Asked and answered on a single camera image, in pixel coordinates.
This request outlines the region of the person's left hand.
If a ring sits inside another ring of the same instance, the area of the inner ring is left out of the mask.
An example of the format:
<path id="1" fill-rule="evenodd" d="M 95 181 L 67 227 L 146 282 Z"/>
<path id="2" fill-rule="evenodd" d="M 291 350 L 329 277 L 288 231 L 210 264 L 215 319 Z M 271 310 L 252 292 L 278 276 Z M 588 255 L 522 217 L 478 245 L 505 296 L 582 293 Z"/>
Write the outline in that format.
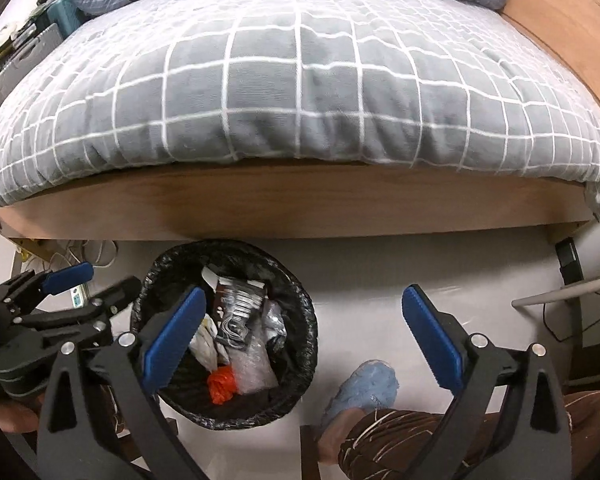
<path id="1" fill-rule="evenodd" d="M 0 400 L 0 428 L 5 434 L 28 434 L 38 430 L 40 411 L 45 394 L 41 393 L 28 404 Z"/>

